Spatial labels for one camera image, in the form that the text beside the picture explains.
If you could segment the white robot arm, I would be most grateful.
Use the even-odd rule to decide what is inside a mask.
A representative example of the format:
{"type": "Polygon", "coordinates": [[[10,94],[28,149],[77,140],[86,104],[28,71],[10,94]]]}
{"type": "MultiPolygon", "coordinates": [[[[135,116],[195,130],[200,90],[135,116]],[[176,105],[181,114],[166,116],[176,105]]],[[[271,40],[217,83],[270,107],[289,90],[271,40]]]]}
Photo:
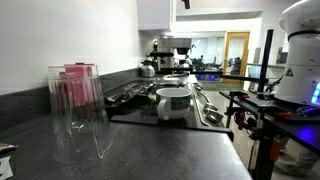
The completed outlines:
{"type": "Polygon", "coordinates": [[[320,106],[320,0],[300,0],[283,11],[279,23],[289,47],[275,97],[320,106]]]}

